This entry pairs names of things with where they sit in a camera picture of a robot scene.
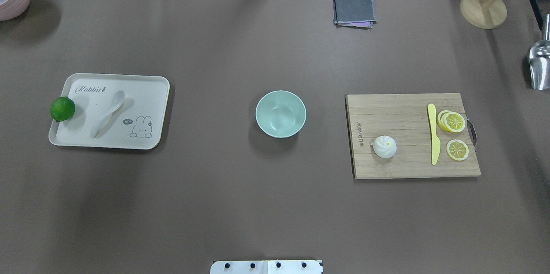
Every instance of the wooden stand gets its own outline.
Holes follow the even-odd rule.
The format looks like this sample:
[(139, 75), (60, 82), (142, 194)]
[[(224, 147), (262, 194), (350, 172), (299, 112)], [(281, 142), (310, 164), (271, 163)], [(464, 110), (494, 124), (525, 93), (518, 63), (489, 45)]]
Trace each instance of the wooden stand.
[(462, 16), (473, 26), (495, 29), (506, 20), (506, 6), (502, 0), (460, 0)]

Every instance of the folded cloth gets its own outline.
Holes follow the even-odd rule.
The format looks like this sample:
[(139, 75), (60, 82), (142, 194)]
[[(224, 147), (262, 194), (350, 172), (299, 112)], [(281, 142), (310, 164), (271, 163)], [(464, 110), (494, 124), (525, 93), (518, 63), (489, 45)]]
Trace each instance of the folded cloth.
[(334, 25), (372, 28), (377, 21), (373, 0), (334, 0)]

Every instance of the plastic knife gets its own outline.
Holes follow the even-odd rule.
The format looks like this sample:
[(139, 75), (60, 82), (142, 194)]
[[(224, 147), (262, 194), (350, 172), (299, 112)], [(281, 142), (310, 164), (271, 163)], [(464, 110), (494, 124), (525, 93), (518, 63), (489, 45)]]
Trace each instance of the plastic knife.
[(428, 104), (428, 119), (430, 120), (430, 135), (432, 137), (432, 165), (436, 165), (440, 157), (441, 141), (436, 135), (436, 106)]

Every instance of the spoon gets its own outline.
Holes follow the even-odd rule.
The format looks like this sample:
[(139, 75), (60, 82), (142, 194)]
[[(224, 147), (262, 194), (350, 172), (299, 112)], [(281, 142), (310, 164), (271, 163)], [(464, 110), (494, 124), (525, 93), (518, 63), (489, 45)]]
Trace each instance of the spoon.
[(531, 86), (538, 90), (550, 88), (550, 14), (544, 16), (542, 25), (542, 40), (529, 51)]
[(118, 110), (118, 108), (120, 108), (120, 106), (122, 106), (122, 104), (124, 103), (125, 96), (126, 95), (124, 94), (124, 92), (122, 90), (120, 90), (120, 91), (116, 92), (116, 94), (114, 94), (113, 100), (110, 103), (110, 107), (108, 108), (108, 111), (105, 114), (103, 114), (100, 117), (100, 119), (98, 119), (98, 122), (94, 126), (94, 129), (92, 129), (92, 131), (90, 132), (90, 137), (96, 137), (96, 135), (98, 134), (100, 129), (109, 121), (110, 116), (112, 115), (112, 113), (114, 111)]

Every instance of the wooden cutting board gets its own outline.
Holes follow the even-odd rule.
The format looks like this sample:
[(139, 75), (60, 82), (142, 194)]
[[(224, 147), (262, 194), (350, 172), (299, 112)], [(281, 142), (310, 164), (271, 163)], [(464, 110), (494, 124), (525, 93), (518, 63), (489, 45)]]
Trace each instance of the wooden cutting board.
[[(355, 178), (426, 178), (467, 177), (481, 174), (468, 128), (460, 133), (436, 128), (441, 140), (440, 157), (431, 164), (430, 123), (428, 104), (436, 111), (460, 113), (464, 105), (460, 94), (349, 94), (346, 98), (351, 155)], [(375, 154), (371, 143), (381, 135), (389, 135), (397, 143), (397, 153), (389, 159)], [(459, 139), (468, 145), (466, 160), (454, 161), (446, 145)]]

